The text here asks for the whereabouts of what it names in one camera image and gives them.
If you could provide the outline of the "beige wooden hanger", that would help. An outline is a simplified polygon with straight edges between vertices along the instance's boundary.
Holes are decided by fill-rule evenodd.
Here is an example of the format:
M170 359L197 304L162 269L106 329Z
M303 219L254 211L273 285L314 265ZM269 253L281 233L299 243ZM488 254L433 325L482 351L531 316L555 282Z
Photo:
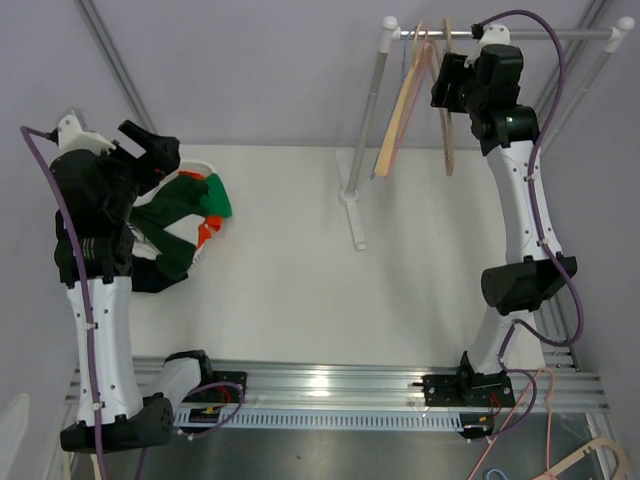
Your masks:
M444 37L444 53L450 53L452 50L452 30L451 24L448 18L442 20L442 32ZM451 113L443 109L441 111L442 133L443 133L443 147L444 147L444 161L445 172L448 177L451 177L454 172L455 156L454 156L454 128L453 119Z

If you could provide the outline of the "dark green t shirt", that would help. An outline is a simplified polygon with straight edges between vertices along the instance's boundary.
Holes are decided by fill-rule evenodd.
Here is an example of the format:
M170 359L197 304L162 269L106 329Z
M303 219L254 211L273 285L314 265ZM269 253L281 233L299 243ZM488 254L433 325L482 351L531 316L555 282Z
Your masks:
M189 214L206 217L208 212L200 206L200 197L207 191L203 182L193 178L176 176L159 190L147 203L133 208L129 222L138 224L148 220L167 226ZM171 279L178 279L188 273L191 267L186 263L177 263L165 256L153 259L158 269Z

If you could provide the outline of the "blue wire hanger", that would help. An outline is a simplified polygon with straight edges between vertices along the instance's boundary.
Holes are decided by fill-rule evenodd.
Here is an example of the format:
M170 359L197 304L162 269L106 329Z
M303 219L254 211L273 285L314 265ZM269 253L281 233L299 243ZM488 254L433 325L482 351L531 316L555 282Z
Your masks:
M396 139L400 133L400 123L404 113L406 100L409 94L412 78L415 73L414 61L408 59L409 38L403 41L401 62L401 84L396 96L393 111L390 115L382 145L379 149L370 179L386 178L389 176L392 165L392 156Z

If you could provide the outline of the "orange t shirt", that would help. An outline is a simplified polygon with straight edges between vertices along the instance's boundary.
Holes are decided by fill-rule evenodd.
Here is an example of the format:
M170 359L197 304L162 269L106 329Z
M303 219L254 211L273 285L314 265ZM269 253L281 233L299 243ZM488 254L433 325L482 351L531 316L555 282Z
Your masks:
M180 170L179 176L193 178L199 182L205 182L209 179L208 176L198 173L196 171ZM223 226L224 219L219 215L207 215L204 220L198 225L198 239L196 244L195 256L199 255L204 244L213 237Z

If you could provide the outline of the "black t shirt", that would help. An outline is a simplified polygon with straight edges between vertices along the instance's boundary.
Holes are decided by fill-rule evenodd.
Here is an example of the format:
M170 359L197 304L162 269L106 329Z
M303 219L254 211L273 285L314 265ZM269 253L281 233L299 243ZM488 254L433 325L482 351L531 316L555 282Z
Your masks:
M178 279L171 279L162 273L154 261L145 258L132 258L132 291L137 293L160 293L173 285L176 285L189 278L184 273Z

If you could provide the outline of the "beige plastic hanger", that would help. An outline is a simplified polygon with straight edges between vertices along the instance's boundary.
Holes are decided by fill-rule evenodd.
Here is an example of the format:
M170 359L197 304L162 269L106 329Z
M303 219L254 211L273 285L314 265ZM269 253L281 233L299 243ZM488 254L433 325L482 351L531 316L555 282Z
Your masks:
M408 35L403 47L402 84L387 124L387 130L378 152L372 177L387 178L402 145L425 75L433 60L434 47L428 34L420 36L422 23Z

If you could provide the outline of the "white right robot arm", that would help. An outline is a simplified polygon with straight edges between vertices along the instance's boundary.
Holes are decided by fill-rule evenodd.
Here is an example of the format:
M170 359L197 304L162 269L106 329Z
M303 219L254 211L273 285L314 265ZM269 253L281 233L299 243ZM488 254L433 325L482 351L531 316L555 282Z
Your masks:
M488 44L476 58L445 54L431 104L464 113L493 174L506 234L505 262L481 275L487 304L479 332L456 371L427 374L421 387L429 407L487 407L491 398L514 405L510 373L519 334L536 332L534 314L577 272L551 226L541 185L535 111L519 103L521 50Z

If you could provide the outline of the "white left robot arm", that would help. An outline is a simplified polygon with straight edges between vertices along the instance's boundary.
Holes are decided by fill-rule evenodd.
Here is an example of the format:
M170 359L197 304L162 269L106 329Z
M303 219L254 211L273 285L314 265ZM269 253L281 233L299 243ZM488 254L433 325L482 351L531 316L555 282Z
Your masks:
M52 133L59 148L49 174L59 203L54 260L75 319L80 395L77 417L60 434L67 452L113 453L167 444L174 412L209 398L215 376L202 350L174 353L141 390L133 366L129 305L134 202L180 164L179 141L129 120L119 131L143 149L136 157L86 128L74 111Z

